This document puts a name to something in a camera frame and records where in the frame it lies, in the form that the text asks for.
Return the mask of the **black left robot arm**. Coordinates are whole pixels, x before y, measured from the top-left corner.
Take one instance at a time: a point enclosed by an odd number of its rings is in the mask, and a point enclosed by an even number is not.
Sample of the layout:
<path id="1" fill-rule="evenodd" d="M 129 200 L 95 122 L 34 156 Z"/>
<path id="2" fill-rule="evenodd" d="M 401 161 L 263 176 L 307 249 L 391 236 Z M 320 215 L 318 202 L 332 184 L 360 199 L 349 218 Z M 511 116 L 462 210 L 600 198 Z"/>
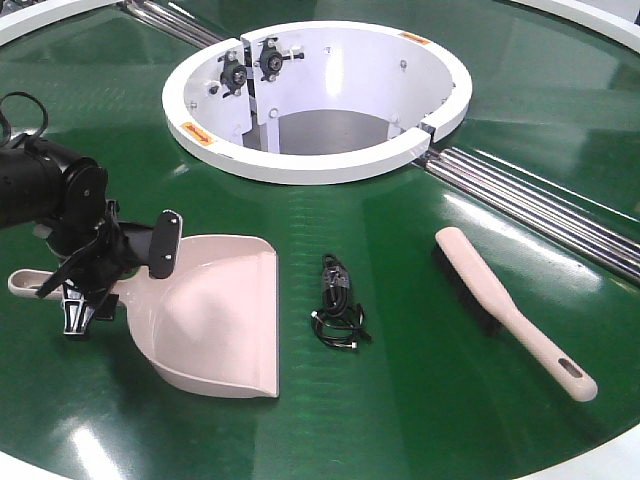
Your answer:
<path id="1" fill-rule="evenodd" d="M 44 139 L 48 122 L 44 116 L 35 132 L 15 135 L 1 120 L 1 225 L 35 224 L 59 262 L 36 295 L 62 290 L 64 333 L 83 338 L 92 320 L 113 318 L 113 285 L 147 264 L 153 229 L 119 220 L 106 169 Z"/>

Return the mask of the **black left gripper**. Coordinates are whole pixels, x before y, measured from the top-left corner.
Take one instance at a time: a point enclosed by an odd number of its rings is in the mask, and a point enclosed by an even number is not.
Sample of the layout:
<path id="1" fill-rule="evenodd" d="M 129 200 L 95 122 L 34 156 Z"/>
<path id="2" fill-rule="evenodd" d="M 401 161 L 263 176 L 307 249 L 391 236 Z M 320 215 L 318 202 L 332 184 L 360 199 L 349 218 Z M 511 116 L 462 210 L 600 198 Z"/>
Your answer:
<path id="1" fill-rule="evenodd" d="M 109 293 L 95 308 L 88 299 L 111 289 L 121 276 L 149 260 L 154 227 L 118 219 L 119 204 L 106 202 L 97 223 L 81 231 L 49 221 L 51 229 L 46 243 L 59 260 L 58 268 L 36 290 L 44 298 L 62 285 L 61 307 L 64 313 L 63 334 L 85 339 L 94 316 L 99 321 L 113 321 L 119 303 L 117 294 Z"/>

